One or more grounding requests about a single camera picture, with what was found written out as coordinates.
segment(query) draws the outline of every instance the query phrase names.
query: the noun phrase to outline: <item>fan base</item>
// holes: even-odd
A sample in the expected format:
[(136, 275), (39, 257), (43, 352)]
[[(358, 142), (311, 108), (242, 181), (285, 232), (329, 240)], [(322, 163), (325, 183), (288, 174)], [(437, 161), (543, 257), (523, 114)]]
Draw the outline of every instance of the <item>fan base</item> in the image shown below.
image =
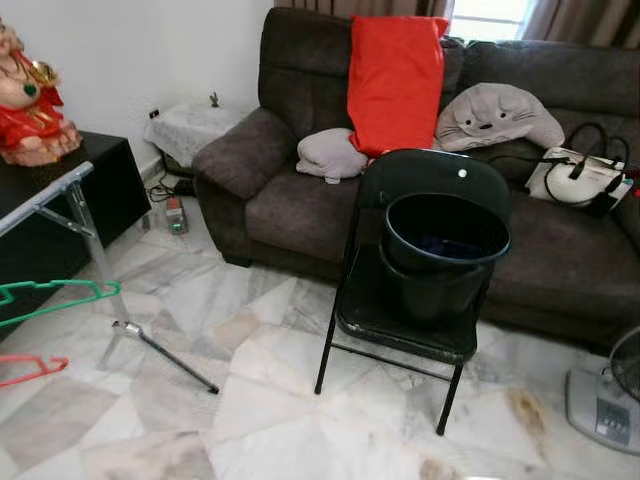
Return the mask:
[(613, 379), (584, 370), (567, 374), (567, 419), (589, 438), (640, 455), (640, 404)]

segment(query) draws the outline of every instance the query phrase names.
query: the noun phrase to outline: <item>sofa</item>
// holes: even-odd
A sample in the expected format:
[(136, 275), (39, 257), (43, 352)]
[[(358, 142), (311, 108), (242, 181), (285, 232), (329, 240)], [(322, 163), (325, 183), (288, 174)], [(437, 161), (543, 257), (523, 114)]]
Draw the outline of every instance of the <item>sofa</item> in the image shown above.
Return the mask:
[[(565, 134), (596, 121), (624, 137), (637, 167), (637, 50), (562, 43), (441, 42), (440, 108), (479, 82), (528, 90)], [(350, 22), (304, 10), (272, 9), (260, 49), (260, 107), (194, 161), (195, 189), (211, 236), (234, 264), (259, 261), (337, 279), (359, 179), (329, 185), (299, 174), (297, 142), (347, 114)], [(595, 141), (587, 132), (579, 147)], [(540, 158), (520, 139), (464, 152)], [(530, 198), (535, 164), (513, 157), (493, 165), (512, 188), (513, 244), (498, 264), (482, 317), (604, 351), (640, 325), (640, 209), (628, 195), (603, 219)]]

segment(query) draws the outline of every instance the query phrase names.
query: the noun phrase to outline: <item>white lace cloth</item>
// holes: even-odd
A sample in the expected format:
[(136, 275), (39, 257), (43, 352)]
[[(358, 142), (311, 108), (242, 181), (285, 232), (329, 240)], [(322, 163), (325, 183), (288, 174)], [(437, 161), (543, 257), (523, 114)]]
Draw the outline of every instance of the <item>white lace cloth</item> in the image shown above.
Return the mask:
[(185, 168), (202, 147), (224, 135), (248, 112), (210, 103), (182, 103), (149, 120), (144, 139), (154, 143)]

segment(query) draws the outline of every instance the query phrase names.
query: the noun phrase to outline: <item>black table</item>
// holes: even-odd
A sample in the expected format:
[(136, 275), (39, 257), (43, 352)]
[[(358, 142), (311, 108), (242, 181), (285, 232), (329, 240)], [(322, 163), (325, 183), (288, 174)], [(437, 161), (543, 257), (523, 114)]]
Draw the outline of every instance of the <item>black table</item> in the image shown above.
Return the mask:
[[(0, 160), (0, 218), (30, 199), (53, 180), (85, 161), (94, 170), (83, 181), (87, 203), (96, 228), (106, 246), (132, 226), (150, 209), (149, 201), (125, 138), (81, 132), (81, 147), (60, 163), (26, 168)], [(72, 218), (64, 198), (56, 198), (49, 208)], [(84, 240), (39, 215), (32, 215), (8, 234), (0, 237), (0, 284), (33, 280), (48, 282), (73, 277), (89, 261)], [(53, 291), (34, 292), (0, 310), (0, 320), (29, 313)], [(10, 328), (0, 330), (0, 339)]]

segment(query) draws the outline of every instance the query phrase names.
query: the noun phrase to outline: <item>grey cat pillow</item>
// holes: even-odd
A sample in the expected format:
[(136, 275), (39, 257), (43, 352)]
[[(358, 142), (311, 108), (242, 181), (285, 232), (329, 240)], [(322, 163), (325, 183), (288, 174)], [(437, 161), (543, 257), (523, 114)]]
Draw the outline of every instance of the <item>grey cat pillow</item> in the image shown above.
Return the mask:
[(524, 137), (544, 148), (564, 143), (564, 132), (540, 101), (513, 85), (478, 83), (445, 107), (437, 145), (461, 151)]
[(368, 158), (349, 141), (352, 133), (348, 128), (331, 128), (303, 138), (298, 143), (296, 170), (332, 184), (360, 175)]

